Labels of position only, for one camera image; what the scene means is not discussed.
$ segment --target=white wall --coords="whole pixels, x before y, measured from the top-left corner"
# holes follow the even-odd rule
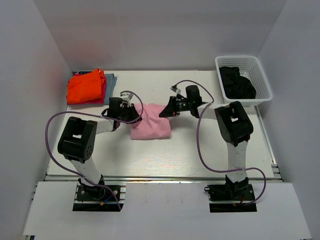
[[[34,0],[73,71],[213,69],[256,56],[286,0]]]
[[[288,0],[258,57],[273,100],[261,106],[281,175],[320,239],[320,2]]]
[[[0,30],[0,238],[17,240],[48,166],[45,124],[66,109],[71,71],[32,0],[0,1]]]

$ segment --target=black cloth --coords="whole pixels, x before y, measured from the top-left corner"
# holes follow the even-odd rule
[[[229,99],[255,99],[256,90],[250,80],[240,75],[237,66],[219,67],[224,92]]]

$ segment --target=white table surface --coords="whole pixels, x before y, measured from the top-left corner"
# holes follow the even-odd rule
[[[205,183],[127,183],[121,212],[72,211],[76,182],[39,182],[24,235],[36,240],[299,240],[310,233],[291,183],[268,183],[257,212],[210,213]],[[252,184],[258,194],[263,183]]]
[[[189,79],[204,85],[215,98],[216,104],[223,104],[223,97],[216,71],[111,71],[117,79],[113,96],[121,91],[130,90],[137,93],[146,104],[166,105],[169,96],[174,92],[170,87],[180,80]],[[181,83],[179,87],[185,95],[185,87],[192,83]],[[203,101],[210,97],[200,87]],[[80,111],[99,115],[107,106],[74,105],[68,111]],[[266,148],[258,117],[253,108],[246,109],[253,124],[253,134],[247,146],[246,166],[258,167],[267,178],[273,178],[271,156]],[[58,153],[57,144],[64,126],[71,116],[84,120],[94,118],[66,114],[56,139],[53,155],[64,166],[73,169],[73,165]],[[224,177],[222,173],[208,171],[200,162],[196,146],[196,128],[198,120],[189,112],[170,118],[172,134],[170,139],[131,140],[130,125],[121,124],[115,132],[98,134],[95,138],[93,160],[98,171],[108,177]],[[222,139],[216,120],[203,119],[200,129],[200,146],[202,156],[208,166],[225,170],[228,166],[227,145]],[[48,175],[72,176],[58,167],[52,160],[49,162]],[[249,178],[262,178],[258,171],[248,171]]]

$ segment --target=robotic arm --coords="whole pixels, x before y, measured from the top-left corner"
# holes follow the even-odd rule
[[[111,97],[109,108],[102,112],[102,116],[106,113],[106,117],[136,123],[138,119],[137,113],[131,99],[131,93],[124,93],[120,97]],[[58,142],[58,152],[69,160],[76,171],[85,176],[94,184],[105,185],[103,176],[98,172],[92,153],[95,146],[97,134],[113,132],[120,126],[120,122],[110,119],[98,119],[97,121],[82,120],[78,117],[70,117],[65,125],[61,138]],[[101,199],[105,195],[105,189],[92,186],[87,181],[79,178],[82,190],[88,193],[93,200]]]
[[[187,86],[186,98],[181,97],[181,90],[176,86],[171,87],[171,90],[176,92],[176,96],[170,97],[168,105],[159,117],[175,117],[182,111],[190,111],[191,115],[199,118],[199,113],[202,113],[205,107],[198,86]],[[206,191],[210,193],[212,200],[242,199],[242,196],[247,196],[249,192],[249,179],[245,171],[246,149],[250,134],[254,131],[253,125],[238,101],[226,106],[211,105],[202,118],[217,120],[222,138],[227,144],[228,170],[243,169],[227,172],[225,185],[218,188],[216,185],[210,185]]]

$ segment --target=blue cloth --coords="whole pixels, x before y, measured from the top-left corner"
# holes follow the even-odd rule
[[[109,98],[112,97],[116,83],[117,77],[113,73],[105,74],[106,77],[106,89],[105,89],[105,96],[104,96],[104,104],[109,105]]]

